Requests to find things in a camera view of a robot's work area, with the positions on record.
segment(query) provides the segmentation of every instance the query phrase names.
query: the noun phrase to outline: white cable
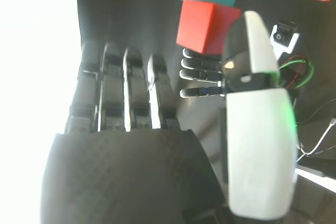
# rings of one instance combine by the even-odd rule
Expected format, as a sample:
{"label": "white cable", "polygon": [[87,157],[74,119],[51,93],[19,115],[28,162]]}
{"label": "white cable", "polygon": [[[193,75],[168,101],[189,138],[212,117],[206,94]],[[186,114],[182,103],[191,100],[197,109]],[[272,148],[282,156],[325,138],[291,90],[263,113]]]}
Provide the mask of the white cable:
{"label": "white cable", "polygon": [[318,141],[318,143],[316,144],[316,146],[310,151],[310,152],[305,152],[302,148],[302,155],[298,158],[297,162],[299,162],[304,156],[309,156],[311,154],[313,154],[316,149],[320,146],[320,144],[322,143],[322,141],[324,140],[324,138],[326,137],[327,133],[330,131],[330,129],[334,126],[333,123],[330,123],[329,126],[327,127],[327,129],[325,130],[325,132],[322,134],[320,140]]}

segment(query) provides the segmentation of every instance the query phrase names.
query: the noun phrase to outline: red cube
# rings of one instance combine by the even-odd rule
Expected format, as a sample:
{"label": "red cube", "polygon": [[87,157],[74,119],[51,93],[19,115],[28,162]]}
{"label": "red cube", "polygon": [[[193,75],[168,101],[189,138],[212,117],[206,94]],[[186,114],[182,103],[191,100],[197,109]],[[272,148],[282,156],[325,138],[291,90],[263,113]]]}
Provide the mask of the red cube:
{"label": "red cube", "polygon": [[176,43],[201,54],[221,54],[226,33],[240,15],[237,8],[184,0]]}

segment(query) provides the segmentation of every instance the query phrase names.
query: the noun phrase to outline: robotic hand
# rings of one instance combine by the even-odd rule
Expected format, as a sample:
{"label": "robotic hand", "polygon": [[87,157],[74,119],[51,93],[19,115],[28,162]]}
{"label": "robotic hand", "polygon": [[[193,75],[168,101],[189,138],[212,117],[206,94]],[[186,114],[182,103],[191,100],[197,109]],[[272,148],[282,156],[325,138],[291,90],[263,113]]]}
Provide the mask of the robotic hand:
{"label": "robotic hand", "polygon": [[273,220],[291,204],[296,175],[296,126],[289,95],[277,88],[279,68],[261,17],[245,12],[228,31],[221,59],[184,50],[180,76],[218,83],[181,90],[181,97],[226,99],[231,211]]}

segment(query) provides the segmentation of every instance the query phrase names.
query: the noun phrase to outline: green wire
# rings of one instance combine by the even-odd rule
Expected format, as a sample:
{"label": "green wire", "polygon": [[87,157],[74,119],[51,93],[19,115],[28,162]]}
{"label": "green wire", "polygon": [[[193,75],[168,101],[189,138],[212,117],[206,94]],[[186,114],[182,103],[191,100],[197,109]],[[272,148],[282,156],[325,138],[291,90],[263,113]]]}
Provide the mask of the green wire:
{"label": "green wire", "polygon": [[[306,61],[305,60],[293,60],[293,61],[290,61],[290,62],[284,64],[283,66],[281,66],[280,69],[284,68],[284,67],[287,67],[291,64],[294,64],[294,63],[304,63],[304,62],[306,62]],[[301,82],[299,85],[297,85],[296,88],[299,88],[299,87],[305,85],[313,77],[314,72],[315,72],[314,65],[310,61],[308,61],[308,64],[309,64],[309,67],[310,67],[309,75],[307,76],[307,78],[303,82]]]}

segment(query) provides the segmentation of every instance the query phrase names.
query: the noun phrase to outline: small robotic hand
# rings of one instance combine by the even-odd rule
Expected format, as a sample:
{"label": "small robotic hand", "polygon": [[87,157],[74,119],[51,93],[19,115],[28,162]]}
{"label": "small robotic hand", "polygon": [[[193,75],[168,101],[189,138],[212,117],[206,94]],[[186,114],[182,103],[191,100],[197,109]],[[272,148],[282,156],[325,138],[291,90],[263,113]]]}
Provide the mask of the small robotic hand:
{"label": "small robotic hand", "polygon": [[289,95],[278,88],[279,67],[261,17],[248,11],[232,24],[221,59],[183,54],[182,78],[218,87],[181,90],[181,96],[226,99],[231,211],[258,220],[283,217],[296,181],[296,125]]}

